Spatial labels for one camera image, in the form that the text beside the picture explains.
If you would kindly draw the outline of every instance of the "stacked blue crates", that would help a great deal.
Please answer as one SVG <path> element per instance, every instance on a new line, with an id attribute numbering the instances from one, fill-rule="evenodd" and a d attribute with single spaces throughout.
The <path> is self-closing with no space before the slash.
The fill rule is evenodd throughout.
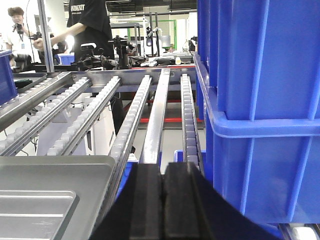
<path id="1" fill-rule="evenodd" d="M 18 95 L 9 64 L 11 50 L 0 51 L 0 106 Z"/>
<path id="2" fill-rule="evenodd" d="M 320 222 L 320 1 L 198 0 L 205 175 L 258 224 Z"/>

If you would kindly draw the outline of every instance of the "person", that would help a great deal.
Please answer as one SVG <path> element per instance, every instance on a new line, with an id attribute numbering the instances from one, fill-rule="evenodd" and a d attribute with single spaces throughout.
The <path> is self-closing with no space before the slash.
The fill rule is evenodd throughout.
<path id="1" fill-rule="evenodd" d="M 29 55 L 31 62 L 39 63 L 40 58 L 38 51 L 33 48 L 30 36 L 34 34 L 24 24 L 24 11 L 21 7 L 8 8 L 8 15 L 11 17 L 14 25 L 4 36 L 4 43 L 7 50 L 12 50 L 14 56 Z"/>
<path id="2" fill-rule="evenodd" d="M 83 55 L 81 51 L 82 44 L 95 43 L 94 55 L 102 55 L 114 59 L 112 32 L 110 18 L 107 15 L 105 0 L 70 0 L 69 1 L 69 19 L 67 30 L 50 38 L 51 45 L 64 41 L 67 36 L 74 36 L 74 59 L 79 61 Z M 39 38 L 33 42 L 33 45 L 43 50 L 43 40 Z M 114 96 L 111 101 L 112 117 L 114 130 L 117 134 L 125 119 L 125 111 L 120 96 Z"/>

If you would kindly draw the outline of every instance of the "white shirt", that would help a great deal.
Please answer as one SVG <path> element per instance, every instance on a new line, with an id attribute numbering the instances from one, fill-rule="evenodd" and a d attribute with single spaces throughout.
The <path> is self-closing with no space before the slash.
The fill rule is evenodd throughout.
<path id="1" fill-rule="evenodd" d="M 19 35 L 17 30 L 8 30 L 6 36 L 4 36 L 4 42 L 12 45 L 12 53 L 30 55 L 32 62 L 40 63 L 38 50 L 32 45 L 32 40 L 29 39 L 26 33 Z"/>

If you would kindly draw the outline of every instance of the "crate rim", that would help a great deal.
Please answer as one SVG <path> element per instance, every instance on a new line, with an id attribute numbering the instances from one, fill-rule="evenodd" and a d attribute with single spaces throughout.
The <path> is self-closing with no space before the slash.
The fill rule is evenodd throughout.
<path id="1" fill-rule="evenodd" d="M 216 88 L 205 84 L 209 73 L 197 52 L 193 60 L 208 118 L 216 135 L 231 139 L 320 136 L 320 119 L 228 120 L 223 111 L 218 111 Z"/>
<path id="2" fill-rule="evenodd" d="M 12 53 L 12 50 L 2 50 L 0 51 L 0 58 L 4 56 L 8 56 Z"/>

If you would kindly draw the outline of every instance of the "gray metal tray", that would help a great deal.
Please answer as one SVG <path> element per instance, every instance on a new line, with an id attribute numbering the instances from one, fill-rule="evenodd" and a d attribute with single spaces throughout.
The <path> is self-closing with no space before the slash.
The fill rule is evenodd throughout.
<path id="1" fill-rule="evenodd" d="M 0 190 L 0 239 L 55 239 L 75 199 L 72 191 Z"/>
<path id="2" fill-rule="evenodd" d="M 23 88 L 17 89 L 18 94 L 21 94 L 27 91 L 30 88 L 33 88 L 35 85 L 41 83 L 43 80 L 47 78 L 47 74 L 43 72 L 35 72 L 35 73 L 14 73 L 13 80 L 32 80 L 32 83 L 28 84 Z"/>
<path id="3" fill-rule="evenodd" d="M 0 157 L 0 240 L 87 240 L 115 160 Z"/>

